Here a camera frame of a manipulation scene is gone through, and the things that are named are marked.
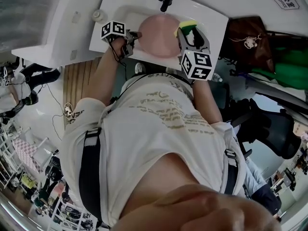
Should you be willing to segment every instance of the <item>brown leather bag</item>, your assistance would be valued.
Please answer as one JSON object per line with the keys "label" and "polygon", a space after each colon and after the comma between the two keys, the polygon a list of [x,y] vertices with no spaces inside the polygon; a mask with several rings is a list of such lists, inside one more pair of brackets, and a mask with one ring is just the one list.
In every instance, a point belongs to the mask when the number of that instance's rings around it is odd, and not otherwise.
{"label": "brown leather bag", "polygon": [[255,67],[275,72],[268,35],[259,16],[231,19],[219,56],[237,61],[237,69],[247,73]]}

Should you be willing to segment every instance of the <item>white t-shirt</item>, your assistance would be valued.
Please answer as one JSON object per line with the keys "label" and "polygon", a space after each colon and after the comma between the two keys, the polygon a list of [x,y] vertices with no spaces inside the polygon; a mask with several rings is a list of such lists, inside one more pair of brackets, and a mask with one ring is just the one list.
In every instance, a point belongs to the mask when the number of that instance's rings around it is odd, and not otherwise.
{"label": "white t-shirt", "polygon": [[[26,83],[26,78],[22,73],[15,74],[11,79],[10,84],[13,84],[18,99],[22,100],[28,97],[31,93],[29,85]],[[12,110],[17,105],[13,95],[6,86],[0,86],[0,113]]]}
{"label": "white t-shirt", "polygon": [[233,129],[223,122],[209,125],[195,110],[192,98],[189,85],[167,74],[155,74],[135,82],[114,105],[105,107],[90,98],[79,101],[62,140],[61,167],[69,186],[80,197],[78,179],[85,133],[101,126],[100,165],[107,162],[100,169],[105,223],[113,226],[117,222],[138,182],[168,153],[177,153],[200,184],[223,193],[228,177],[224,152],[234,151],[239,174],[233,194],[239,192],[245,165]]}

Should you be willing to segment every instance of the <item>pink checkered fabric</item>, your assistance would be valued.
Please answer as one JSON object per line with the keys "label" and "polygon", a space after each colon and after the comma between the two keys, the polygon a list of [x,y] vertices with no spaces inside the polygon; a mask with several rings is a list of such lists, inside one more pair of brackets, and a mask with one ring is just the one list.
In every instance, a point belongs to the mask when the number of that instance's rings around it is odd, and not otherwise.
{"label": "pink checkered fabric", "polygon": [[37,147],[30,145],[28,142],[21,139],[16,139],[12,142],[14,149],[19,157],[19,159],[27,165],[29,168],[37,173],[42,172],[38,163],[34,160],[33,154],[37,151]]}

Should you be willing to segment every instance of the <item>black backpack strap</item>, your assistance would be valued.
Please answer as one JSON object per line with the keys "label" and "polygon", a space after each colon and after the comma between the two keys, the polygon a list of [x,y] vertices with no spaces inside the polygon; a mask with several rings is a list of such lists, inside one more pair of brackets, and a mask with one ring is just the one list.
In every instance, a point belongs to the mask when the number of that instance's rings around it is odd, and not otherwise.
{"label": "black backpack strap", "polygon": [[236,184],[237,175],[239,173],[239,168],[236,161],[235,152],[227,149],[225,150],[225,154],[228,157],[228,179],[225,194],[232,195]]}
{"label": "black backpack strap", "polygon": [[100,133],[102,128],[86,132],[79,174],[79,192],[84,207],[98,220],[101,215]]}

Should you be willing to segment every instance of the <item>office chair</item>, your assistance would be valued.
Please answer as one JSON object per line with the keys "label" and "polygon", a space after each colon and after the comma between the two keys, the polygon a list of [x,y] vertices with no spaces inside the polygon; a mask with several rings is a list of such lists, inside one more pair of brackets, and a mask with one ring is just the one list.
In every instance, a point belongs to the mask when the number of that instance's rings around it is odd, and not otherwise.
{"label": "office chair", "polygon": [[283,109],[280,113],[261,110],[252,99],[238,103],[232,101],[229,115],[233,113],[231,125],[241,125],[237,138],[245,157],[252,153],[243,142],[258,140],[267,145],[277,156],[291,159],[298,151],[301,139],[293,133],[294,120]]}

